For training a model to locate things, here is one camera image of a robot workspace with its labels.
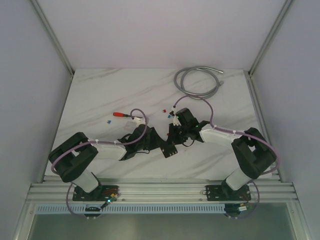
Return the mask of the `black fuse box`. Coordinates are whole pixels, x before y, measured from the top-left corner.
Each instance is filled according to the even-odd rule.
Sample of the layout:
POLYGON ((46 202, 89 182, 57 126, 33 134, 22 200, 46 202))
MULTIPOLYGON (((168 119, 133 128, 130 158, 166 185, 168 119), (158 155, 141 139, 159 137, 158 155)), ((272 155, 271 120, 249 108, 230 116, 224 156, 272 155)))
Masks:
POLYGON ((162 154, 165 158, 169 158, 174 156, 178 153, 178 150, 174 145, 164 145, 160 147, 162 154))

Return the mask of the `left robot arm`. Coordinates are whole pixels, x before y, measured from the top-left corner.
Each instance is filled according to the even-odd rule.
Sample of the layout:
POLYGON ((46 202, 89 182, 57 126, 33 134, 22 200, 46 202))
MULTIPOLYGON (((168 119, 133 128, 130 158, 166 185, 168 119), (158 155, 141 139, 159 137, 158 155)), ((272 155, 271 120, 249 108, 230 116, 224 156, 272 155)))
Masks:
POLYGON ((97 201, 103 193, 101 184, 88 170, 94 159, 125 161, 135 157, 139 151, 155 149, 160 149, 167 158, 170 156, 169 146, 155 128, 141 124, 132 133, 113 142, 90 140, 83 132, 77 132, 52 150, 48 160, 52 172, 59 175, 64 183, 76 185, 90 201, 97 201))

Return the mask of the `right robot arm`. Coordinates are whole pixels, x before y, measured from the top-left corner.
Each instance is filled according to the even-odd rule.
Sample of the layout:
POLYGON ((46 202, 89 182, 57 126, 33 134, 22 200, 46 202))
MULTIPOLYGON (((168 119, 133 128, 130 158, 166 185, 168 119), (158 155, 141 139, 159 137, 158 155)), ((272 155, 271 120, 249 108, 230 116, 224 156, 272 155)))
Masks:
POLYGON ((213 143, 233 150, 239 168, 221 183, 221 193, 228 200, 234 199, 251 180, 255 180, 276 161, 276 155, 258 129, 249 128, 242 134, 236 131, 210 126, 201 121, 188 108, 179 111, 173 106, 170 111, 173 123, 169 125, 167 142, 182 145, 188 139, 200 143, 213 143))

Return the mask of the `red handled screwdriver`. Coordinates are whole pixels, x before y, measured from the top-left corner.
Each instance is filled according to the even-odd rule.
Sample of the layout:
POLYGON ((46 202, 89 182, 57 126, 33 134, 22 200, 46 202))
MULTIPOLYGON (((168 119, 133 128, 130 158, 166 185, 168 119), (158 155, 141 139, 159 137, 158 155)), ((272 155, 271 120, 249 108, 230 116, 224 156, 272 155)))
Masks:
POLYGON ((114 117, 118 117, 118 118, 132 118, 132 116, 130 114, 125 114, 125 113, 121 113, 121 112, 113 112, 112 115, 114 117))

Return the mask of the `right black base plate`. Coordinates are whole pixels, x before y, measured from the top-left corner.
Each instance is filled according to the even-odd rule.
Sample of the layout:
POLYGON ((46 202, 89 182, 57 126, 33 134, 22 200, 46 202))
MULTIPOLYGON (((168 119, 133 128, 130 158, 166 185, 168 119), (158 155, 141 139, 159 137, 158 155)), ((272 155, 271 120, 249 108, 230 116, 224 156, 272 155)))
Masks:
POLYGON ((232 190, 228 185, 206 185, 204 193, 209 202, 240 202, 252 199, 248 185, 232 190))

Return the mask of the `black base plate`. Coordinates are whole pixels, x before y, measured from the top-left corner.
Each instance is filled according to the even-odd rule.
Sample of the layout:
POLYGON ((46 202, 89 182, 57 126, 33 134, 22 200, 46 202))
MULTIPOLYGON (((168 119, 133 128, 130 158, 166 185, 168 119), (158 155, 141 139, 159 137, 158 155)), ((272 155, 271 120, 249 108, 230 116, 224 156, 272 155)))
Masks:
POLYGON ((99 185, 90 193, 87 193, 79 186, 76 186, 73 191, 72 200, 75 202, 101 202, 110 199, 111 195, 116 195, 118 191, 118 185, 99 185))
POLYGON ((206 185, 204 193, 209 202, 240 202, 252 199, 248 185, 232 190, 228 185, 206 185))

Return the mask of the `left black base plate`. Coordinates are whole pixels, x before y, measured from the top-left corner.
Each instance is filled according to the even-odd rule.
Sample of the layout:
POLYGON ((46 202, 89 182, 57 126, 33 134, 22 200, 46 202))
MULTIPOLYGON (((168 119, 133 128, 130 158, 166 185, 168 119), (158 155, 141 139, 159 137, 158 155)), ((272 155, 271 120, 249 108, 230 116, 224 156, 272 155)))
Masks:
POLYGON ((110 199, 111 195, 116 195, 118 191, 118 185, 99 185, 90 193, 87 193, 79 186, 76 186, 73 191, 72 200, 75 202, 101 202, 110 199))

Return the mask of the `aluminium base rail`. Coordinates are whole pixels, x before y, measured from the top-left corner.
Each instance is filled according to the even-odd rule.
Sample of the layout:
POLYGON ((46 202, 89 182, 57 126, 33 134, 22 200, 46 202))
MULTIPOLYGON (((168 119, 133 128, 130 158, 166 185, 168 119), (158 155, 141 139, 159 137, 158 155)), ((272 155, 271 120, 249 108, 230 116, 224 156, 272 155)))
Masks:
MULTIPOLYGON (((220 185, 219 180, 203 179, 107 179, 103 185, 117 185, 119 203, 205 203, 206 185, 220 185)), ((26 201, 30 203, 64 203, 68 183, 56 176, 46 176, 42 183, 31 184, 26 201)), ((278 179, 258 179, 250 184, 252 200, 261 203, 297 202, 298 196, 291 182, 278 179)))

